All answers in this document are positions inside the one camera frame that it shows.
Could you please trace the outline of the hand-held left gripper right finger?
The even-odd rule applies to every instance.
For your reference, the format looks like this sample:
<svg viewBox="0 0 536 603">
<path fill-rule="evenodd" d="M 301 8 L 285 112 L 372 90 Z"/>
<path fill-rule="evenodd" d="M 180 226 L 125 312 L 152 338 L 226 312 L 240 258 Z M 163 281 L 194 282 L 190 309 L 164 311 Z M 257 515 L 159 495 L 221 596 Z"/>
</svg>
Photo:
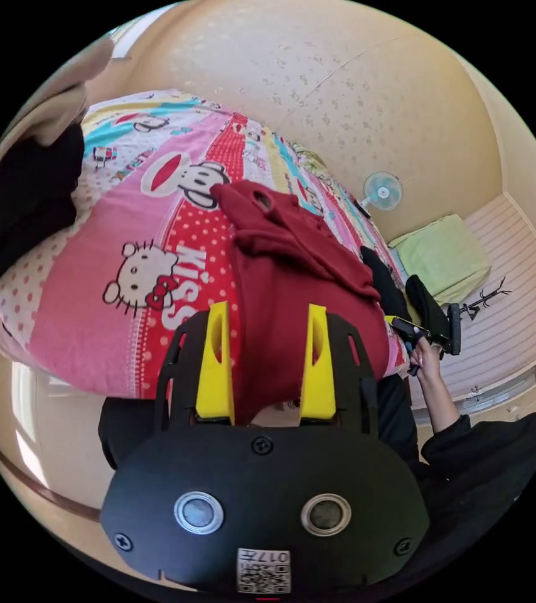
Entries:
<svg viewBox="0 0 536 603">
<path fill-rule="evenodd" d="M 335 380 L 326 308 L 310 304 L 299 419 L 332 420 L 335 413 Z"/>
</svg>

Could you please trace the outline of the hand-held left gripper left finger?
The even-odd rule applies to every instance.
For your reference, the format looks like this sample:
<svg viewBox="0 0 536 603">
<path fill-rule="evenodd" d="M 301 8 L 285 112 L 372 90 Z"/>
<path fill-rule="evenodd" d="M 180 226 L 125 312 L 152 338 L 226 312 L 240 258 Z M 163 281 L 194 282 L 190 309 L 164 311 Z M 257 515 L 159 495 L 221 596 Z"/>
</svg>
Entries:
<svg viewBox="0 0 536 603">
<path fill-rule="evenodd" d="M 201 420 L 235 419 L 226 301 L 212 305 L 208 312 L 195 411 Z"/>
</svg>

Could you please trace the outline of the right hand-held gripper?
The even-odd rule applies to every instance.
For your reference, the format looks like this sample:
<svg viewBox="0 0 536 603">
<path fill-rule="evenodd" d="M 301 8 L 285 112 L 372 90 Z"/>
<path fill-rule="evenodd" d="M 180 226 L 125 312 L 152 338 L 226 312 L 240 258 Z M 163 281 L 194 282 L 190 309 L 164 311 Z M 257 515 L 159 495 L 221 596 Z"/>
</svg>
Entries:
<svg viewBox="0 0 536 603">
<path fill-rule="evenodd" d="M 389 315 L 384 316 L 409 353 L 421 337 L 441 348 L 441 360 L 453 353 L 453 307 L 443 310 L 423 281 L 410 276 L 404 290 L 392 284 Z"/>
</svg>

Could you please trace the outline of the person's right hand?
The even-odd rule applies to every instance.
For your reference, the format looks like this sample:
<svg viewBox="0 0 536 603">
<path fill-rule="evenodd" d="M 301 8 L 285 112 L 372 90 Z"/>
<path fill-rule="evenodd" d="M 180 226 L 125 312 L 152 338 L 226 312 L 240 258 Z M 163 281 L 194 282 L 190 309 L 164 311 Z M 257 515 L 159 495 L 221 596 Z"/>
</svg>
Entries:
<svg viewBox="0 0 536 603">
<path fill-rule="evenodd" d="M 410 353 L 410 364 L 416 368 L 420 382 L 435 383 L 441 380 L 441 348 L 421 337 Z"/>
</svg>

